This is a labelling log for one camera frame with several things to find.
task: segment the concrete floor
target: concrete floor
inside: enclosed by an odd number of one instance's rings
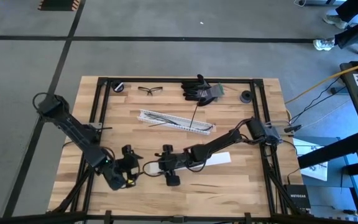
[[[87,0],[76,35],[312,39],[340,32],[321,20],[332,8],[298,7],[292,2]],[[42,12],[38,4],[39,0],[0,0],[0,35],[67,35],[75,12]],[[48,89],[63,45],[64,41],[0,40],[0,214],[37,117],[31,99]],[[73,104],[82,75],[201,73],[206,77],[279,78],[289,100],[338,72],[340,63],[358,60],[357,50],[357,45],[318,52],[311,44],[73,42],[56,93]],[[299,113],[328,85],[288,109]],[[298,122],[312,123],[347,100],[348,96],[334,96]],[[299,135],[344,138],[356,132],[358,118],[348,102]],[[44,126],[15,215],[43,213],[47,208],[63,140],[59,130]]]

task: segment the yellow cable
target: yellow cable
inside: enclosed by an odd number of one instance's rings
[[[310,87],[309,89],[307,89],[307,90],[304,91],[303,93],[299,94],[297,97],[293,98],[292,100],[288,100],[287,102],[285,102],[285,104],[291,103],[292,101],[297,100],[299,97],[303,96],[305,93],[307,93],[307,92],[309,92],[310,90],[316,88],[317,86],[320,86],[321,84],[323,84],[324,82],[326,82],[326,81],[328,81],[328,80],[330,80],[330,79],[332,79],[332,78],[338,77],[338,76],[343,75],[343,74],[348,73],[348,72],[352,72],[352,71],[357,70],[357,69],[358,69],[358,66],[353,67],[353,68],[349,68],[349,69],[347,69],[347,70],[345,70],[345,71],[341,71],[341,72],[338,72],[338,73],[336,73],[336,74],[334,74],[334,75],[331,75],[330,77],[325,78],[323,81],[321,81],[321,82],[315,84],[314,86]]]

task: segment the glove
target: glove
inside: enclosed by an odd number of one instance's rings
[[[185,93],[183,96],[185,100],[198,101],[198,106],[208,105],[216,99],[211,94],[209,89],[211,86],[205,81],[204,77],[200,74],[197,75],[197,82],[182,82],[181,88]]]

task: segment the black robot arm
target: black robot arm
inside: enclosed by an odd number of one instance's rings
[[[45,99],[35,106],[34,100],[37,96],[45,94]],[[115,160],[114,153],[110,155],[108,148],[98,145],[100,140],[100,130],[92,125],[81,124],[69,112],[67,101],[58,95],[39,93],[33,99],[33,105],[38,114],[45,122],[51,122],[61,129],[81,151],[84,153],[85,161],[93,168],[96,174],[102,174],[106,182],[113,190],[135,186],[135,181],[140,175],[133,174],[131,170],[139,167],[138,159],[130,145],[122,148],[122,159]]]
[[[244,124],[247,125],[252,139],[248,139],[245,135],[240,133],[239,129]],[[175,174],[175,169],[186,167],[192,172],[199,172],[203,167],[199,170],[192,170],[190,168],[199,165],[205,166],[206,160],[209,159],[213,153],[235,143],[278,144],[280,141],[281,137],[273,126],[268,127],[255,118],[244,119],[234,129],[221,137],[207,144],[197,144],[184,148],[183,153],[172,153],[172,146],[164,145],[163,152],[156,154],[156,156],[159,157],[158,168],[162,171],[161,173],[165,175],[168,186],[178,186],[180,185],[180,179],[179,176]]]

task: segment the wooden table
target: wooden table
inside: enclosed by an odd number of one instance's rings
[[[97,80],[98,77],[81,79],[73,116],[82,123],[89,120]],[[287,119],[278,79],[264,79],[264,84],[271,120]],[[163,86],[163,91],[147,96],[146,92],[137,89],[138,86]],[[249,89],[249,85],[223,83],[223,87],[224,96],[217,102],[199,107],[195,115],[197,121],[216,125],[212,133],[205,136],[163,126],[149,127],[150,124],[137,120],[139,109],[191,119],[196,102],[184,100],[180,83],[125,83],[122,93],[110,92],[114,97],[109,98],[104,126],[112,129],[103,131],[100,145],[112,148],[119,159],[122,157],[121,147],[131,144],[135,153],[144,157],[140,160],[143,165],[156,160],[154,153],[161,152],[164,144],[173,145],[174,152],[182,152],[184,147],[216,139],[240,120],[254,115],[252,104],[243,104],[239,100],[240,93]],[[260,96],[257,97],[262,114]],[[241,133],[250,136],[246,126]],[[235,144],[222,150],[225,151],[230,153],[232,162],[207,166],[200,173],[178,171],[181,178],[178,187],[166,186],[164,176],[142,175],[136,187],[112,191],[102,176],[95,176],[88,213],[104,215],[106,210],[111,210],[114,215],[243,217],[244,212],[249,212],[252,217],[269,217],[259,146]],[[285,183],[287,175],[299,168],[298,160],[293,146],[287,143],[278,146],[277,154]],[[74,186],[80,157],[81,151],[74,144],[64,147],[48,209],[55,208]],[[302,184],[299,171],[290,177],[292,184]],[[80,195],[80,208],[84,189]]]

